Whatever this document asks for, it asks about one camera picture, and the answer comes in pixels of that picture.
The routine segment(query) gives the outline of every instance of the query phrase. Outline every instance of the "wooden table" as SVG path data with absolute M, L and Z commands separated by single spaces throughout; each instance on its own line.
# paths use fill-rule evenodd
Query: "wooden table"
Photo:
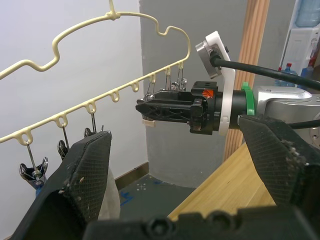
M 237 209 L 275 205 L 259 178 L 246 144 L 236 150 L 214 173 L 191 193 L 169 218 L 181 213 L 200 212 L 204 217 L 214 210 L 235 214 Z

